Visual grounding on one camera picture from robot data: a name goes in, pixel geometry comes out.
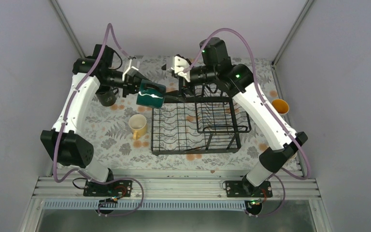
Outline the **dark green mug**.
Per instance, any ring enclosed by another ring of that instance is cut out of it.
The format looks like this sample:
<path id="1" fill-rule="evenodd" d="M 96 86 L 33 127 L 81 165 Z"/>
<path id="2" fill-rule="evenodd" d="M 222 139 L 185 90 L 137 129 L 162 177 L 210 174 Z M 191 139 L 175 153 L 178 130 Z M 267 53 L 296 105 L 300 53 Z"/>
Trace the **dark green mug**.
<path id="1" fill-rule="evenodd" d="M 139 89 L 136 104 L 150 108 L 161 108 L 166 90 Z"/>

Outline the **black mug white rim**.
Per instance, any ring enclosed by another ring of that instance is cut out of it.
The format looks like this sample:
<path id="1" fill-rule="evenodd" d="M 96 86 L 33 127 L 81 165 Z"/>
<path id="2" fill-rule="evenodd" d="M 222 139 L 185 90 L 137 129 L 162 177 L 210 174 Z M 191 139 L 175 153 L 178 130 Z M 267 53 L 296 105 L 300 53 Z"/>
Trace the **black mug white rim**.
<path id="1" fill-rule="evenodd" d="M 96 97 L 102 106 L 109 107 L 115 104 L 118 92 L 117 88 L 101 87 L 97 90 Z"/>

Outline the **black wire dish rack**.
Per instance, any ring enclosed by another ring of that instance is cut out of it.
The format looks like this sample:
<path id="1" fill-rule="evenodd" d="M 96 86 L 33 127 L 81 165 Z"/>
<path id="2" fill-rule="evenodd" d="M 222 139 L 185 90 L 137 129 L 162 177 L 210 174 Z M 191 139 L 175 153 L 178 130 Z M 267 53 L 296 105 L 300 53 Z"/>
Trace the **black wire dish rack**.
<path id="1" fill-rule="evenodd" d="M 236 153 L 252 129 L 248 113 L 215 84 L 152 111 L 151 151 L 159 155 Z"/>

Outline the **yellow mug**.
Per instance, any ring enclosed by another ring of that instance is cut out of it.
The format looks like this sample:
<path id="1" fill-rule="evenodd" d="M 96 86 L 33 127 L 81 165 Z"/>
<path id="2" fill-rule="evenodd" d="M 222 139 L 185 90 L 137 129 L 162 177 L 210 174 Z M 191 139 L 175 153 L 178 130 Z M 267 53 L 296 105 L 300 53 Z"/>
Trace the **yellow mug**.
<path id="1" fill-rule="evenodd" d="M 135 114 L 131 116 L 128 125 L 132 131 L 133 140 L 138 140 L 147 134 L 147 119 L 144 115 Z"/>

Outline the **white mug orange interior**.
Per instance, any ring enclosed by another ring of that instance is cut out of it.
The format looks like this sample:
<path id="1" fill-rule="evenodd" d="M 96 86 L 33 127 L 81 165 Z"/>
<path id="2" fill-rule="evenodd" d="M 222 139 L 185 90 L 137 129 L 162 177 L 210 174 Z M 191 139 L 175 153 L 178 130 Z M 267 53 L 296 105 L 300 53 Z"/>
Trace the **white mug orange interior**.
<path id="1" fill-rule="evenodd" d="M 283 99 L 274 99 L 271 104 L 282 116 L 286 115 L 290 110 L 289 104 Z"/>

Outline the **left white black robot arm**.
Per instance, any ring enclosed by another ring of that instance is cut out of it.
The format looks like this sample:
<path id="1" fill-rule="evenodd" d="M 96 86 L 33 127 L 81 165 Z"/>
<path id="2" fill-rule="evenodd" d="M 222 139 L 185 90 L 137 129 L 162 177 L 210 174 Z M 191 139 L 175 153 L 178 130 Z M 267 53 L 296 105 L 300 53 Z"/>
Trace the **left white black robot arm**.
<path id="1" fill-rule="evenodd" d="M 93 54 L 79 58 L 72 69 L 71 88 L 57 121 L 50 130 L 43 130 L 40 140 L 53 161 L 52 177 L 63 182 L 78 172 L 104 196 L 114 192 L 112 171 L 94 158 L 93 145 L 83 137 L 82 130 L 93 97 L 104 106 L 116 101 L 114 89 L 123 95 L 136 94 L 138 105 L 160 108 L 167 96 L 166 87 L 151 82 L 130 58 L 124 71 L 113 69 L 116 51 L 105 44 L 97 44 Z"/>

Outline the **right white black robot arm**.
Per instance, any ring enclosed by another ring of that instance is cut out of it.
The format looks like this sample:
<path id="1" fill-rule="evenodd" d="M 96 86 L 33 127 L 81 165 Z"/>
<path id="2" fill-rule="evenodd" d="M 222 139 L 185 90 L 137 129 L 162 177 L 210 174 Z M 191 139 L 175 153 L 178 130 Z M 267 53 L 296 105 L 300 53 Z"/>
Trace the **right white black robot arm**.
<path id="1" fill-rule="evenodd" d="M 191 66 L 190 60 L 176 55 L 161 67 L 189 85 L 216 84 L 254 120 L 268 141 L 269 147 L 259 161 L 241 180 L 244 194 L 254 197 L 262 184 L 292 159 L 307 141 L 304 132 L 296 132 L 268 101 L 254 73 L 244 64 L 234 65 L 226 44 L 218 37 L 200 42 L 204 65 Z"/>

